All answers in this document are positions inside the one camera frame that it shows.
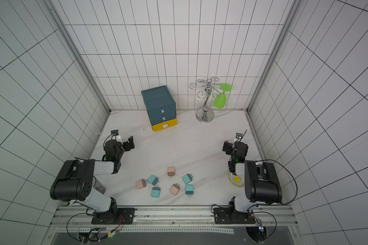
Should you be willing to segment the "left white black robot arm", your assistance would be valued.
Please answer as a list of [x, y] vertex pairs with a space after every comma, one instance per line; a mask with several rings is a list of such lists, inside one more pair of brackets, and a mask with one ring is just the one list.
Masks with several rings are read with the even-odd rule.
[[119, 208], [113, 197], [94, 188], [97, 176], [114, 175], [119, 172], [125, 152], [135, 148], [131, 136], [125, 142], [116, 139], [104, 143], [103, 158], [67, 160], [53, 182], [50, 196], [53, 200], [77, 201], [93, 211], [93, 225], [129, 225], [134, 221], [134, 208]]

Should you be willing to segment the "teal plug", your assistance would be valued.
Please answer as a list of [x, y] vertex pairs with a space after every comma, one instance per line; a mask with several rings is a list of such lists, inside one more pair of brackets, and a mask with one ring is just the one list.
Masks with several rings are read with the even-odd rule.
[[193, 176], [191, 174], [186, 174], [182, 177], [182, 180], [184, 181], [185, 185], [187, 185], [193, 181]]
[[193, 185], [186, 185], [185, 193], [188, 197], [194, 195], [194, 186]]
[[151, 175], [149, 178], [148, 178], [148, 183], [153, 185], [153, 186], [156, 186], [159, 182], [159, 178], [155, 175]]
[[151, 196], [153, 198], [159, 198], [159, 196], [160, 196], [160, 187], [158, 187], [158, 186], [153, 187], [152, 191], [151, 191]]

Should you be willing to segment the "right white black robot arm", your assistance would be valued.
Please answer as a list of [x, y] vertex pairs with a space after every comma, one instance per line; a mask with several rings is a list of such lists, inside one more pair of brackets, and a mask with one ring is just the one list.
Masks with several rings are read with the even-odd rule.
[[228, 209], [233, 213], [248, 213], [263, 205], [281, 204], [282, 189], [273, 163], [266, 160], [247, 160], [248, 145], [236, 141], [223, 143], [222, 151], [229, 155], [230, 182], [244, 188], [244, 193], [233, 197]]

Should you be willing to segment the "teal drawer cabinet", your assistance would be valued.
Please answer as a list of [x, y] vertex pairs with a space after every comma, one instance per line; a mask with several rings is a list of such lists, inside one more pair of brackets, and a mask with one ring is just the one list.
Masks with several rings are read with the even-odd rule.
[[143, 90], [141, 94], [152, 125], [176, 118], [176, 102], [166, 85]]

